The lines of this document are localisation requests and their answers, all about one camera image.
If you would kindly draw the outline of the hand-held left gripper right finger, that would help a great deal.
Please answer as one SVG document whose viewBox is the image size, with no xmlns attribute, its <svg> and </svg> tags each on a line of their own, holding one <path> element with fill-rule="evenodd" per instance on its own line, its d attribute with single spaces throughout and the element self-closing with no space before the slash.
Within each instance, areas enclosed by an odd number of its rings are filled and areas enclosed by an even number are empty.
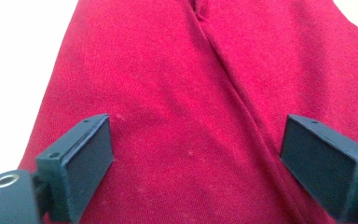
<svg viewBox="0 0 358 224">
<path fill-rule="evenodd" d="M 340 223 L 358 223 L 358 143 L 320 121 L 287 117 L 281 160 Z"/>
</svg>

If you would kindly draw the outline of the red shirt with white print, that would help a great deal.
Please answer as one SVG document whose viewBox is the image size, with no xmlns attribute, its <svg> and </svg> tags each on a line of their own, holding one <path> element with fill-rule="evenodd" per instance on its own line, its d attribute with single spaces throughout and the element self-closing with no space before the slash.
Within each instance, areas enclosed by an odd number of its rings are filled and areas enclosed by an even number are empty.
<svg viewBox="0 0 358 224">
<path fill-rule="evenodd" d="M 79 0 L 21 167 L 101 113 L 81 224 L 335 224 L 282 136 L 298 114 L 358 142 L 358 27 L 333 0 Z"/>
</svg>

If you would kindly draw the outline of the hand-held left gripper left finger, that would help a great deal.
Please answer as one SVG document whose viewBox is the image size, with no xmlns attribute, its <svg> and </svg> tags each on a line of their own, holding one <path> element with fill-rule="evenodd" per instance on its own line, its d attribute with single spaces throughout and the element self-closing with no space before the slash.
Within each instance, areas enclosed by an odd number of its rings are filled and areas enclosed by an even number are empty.
<svg viewBox="0 0 358 224">
<path fill-rule="evenodd" d="M 106 114 L 81 120 L 39 154 L 37 172 L 52 196 L 50 219 L 77 223 L 113 160 Z"/>
</svg>

